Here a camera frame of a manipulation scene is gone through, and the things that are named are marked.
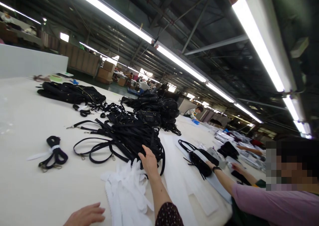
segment hair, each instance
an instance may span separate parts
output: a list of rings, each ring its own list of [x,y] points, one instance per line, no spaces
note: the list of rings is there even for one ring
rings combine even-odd
[[[311,172],[319,181],[319,141],[288,136],[276,143],[277,155],[282,163],[302,163],[302,169]]]
[[[196,109],[200,110],[200,112],[204,111],[204,108],[202,106],[197,107]]]

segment pink shirt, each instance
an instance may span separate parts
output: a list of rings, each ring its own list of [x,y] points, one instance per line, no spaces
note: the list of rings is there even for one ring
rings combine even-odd
[[[319,225],[319,196],[306,191],[266,191],[264,188],[234,184],[238,207],[270,225]]]

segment green floor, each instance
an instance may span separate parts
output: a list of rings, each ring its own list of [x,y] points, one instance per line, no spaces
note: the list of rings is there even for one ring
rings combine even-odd
[[[92,76],[73,70],[73,69],[68,69],[67,72],[73,74],[74,79],[84,81],[86,83],[92,84],[93,86],[97,86],[97,87],[109,90],[111,92],[129,97],[129,98],[137,99],[136,95],[133,95],[127,92],[127,87],[120,86],[117,83],[111,83],[109,85],[105,83],[101,83],[93,79]]]

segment tape roll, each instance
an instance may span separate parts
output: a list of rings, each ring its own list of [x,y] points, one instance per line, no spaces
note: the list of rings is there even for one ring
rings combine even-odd
[[[63,79],[58,75],[50,75],[50,80],[53,82],[62,82]]]

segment wristwatch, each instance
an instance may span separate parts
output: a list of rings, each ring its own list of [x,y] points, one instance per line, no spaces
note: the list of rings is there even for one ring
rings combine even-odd
[[[215,173],[215,170],[222,170],[220,167],[218,167],[218,166],[214,166],[213,167],[213,173]]]

